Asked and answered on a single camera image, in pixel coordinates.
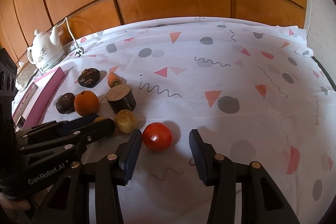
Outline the person left hand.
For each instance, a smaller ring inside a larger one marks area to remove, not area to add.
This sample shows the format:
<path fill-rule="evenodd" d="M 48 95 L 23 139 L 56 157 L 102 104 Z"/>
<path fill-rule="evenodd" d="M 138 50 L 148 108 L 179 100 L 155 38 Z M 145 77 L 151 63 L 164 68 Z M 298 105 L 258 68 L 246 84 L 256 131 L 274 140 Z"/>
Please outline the person left hand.
<path fill-rule="evenodd" d="M 1 207 L 8 210 L 36 211 L 49 193 L 49 189 L 43 189 L 39 192 L 24 192 L 19 197 L 11 197 L 1 190 Z"/>

